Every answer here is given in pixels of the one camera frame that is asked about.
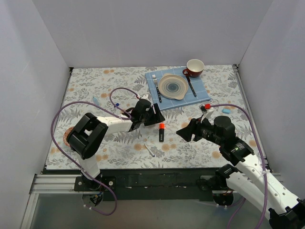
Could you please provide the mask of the white grey pen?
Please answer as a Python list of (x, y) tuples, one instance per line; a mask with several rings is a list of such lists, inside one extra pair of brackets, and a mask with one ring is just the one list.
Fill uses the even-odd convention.
[(150, 149), (150, 147), (149, 147), (147, 144), (145, 144), (145, 147), (146, 147), (146, 149), (148, 150), (148, 152), (150, 153), (150, 155), (151, 155), (152, 157), (155, 157), (155, 154), (153, 153), (153, 151)]

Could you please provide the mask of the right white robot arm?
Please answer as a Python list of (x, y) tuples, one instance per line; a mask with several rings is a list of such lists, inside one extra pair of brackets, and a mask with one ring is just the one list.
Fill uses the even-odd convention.
[(284, 187), (265, 169), (253, 149), (235, 133), (227, 116), (218, 116), (214, 123), (207, 118), (193, 118), (177, 135), (185, 141), (202, 138), (219, 145), (229, 164), (216, 171), (216, 185), (232, 189), (261, 211), (274, 229), (301, 229), (305, 225), (305, 201)]

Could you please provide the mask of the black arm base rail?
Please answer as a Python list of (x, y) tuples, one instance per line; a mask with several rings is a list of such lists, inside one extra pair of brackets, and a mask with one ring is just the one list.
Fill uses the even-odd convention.
[(108, 169), (100, 181), (118, 200), (197, 199), (213, 201), (232, 192), (215, 176), (216, 168)]

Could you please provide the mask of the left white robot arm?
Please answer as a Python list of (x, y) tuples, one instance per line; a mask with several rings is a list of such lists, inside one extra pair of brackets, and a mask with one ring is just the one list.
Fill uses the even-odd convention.
[(158, 104), (139, 99), (135, 107), (124, 110), (119, 117), (94, 116), (86, 113), (67, 134), (67, 143), (77, 152), (79, 164), (84, 169), (82, 179), (89, 190), (101, 187), (101, 172), (95, 154), (105, 136), (118, 132), (131, 132), (140, 125), (151, 126), (165, 121)]

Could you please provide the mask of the black orange highlighter pen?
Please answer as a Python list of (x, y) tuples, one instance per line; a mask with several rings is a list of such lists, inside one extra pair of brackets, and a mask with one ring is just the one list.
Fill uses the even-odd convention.
[(164, 142), (164, 133), (165, 133), (165, 129), (159, 128), (159, 142)]

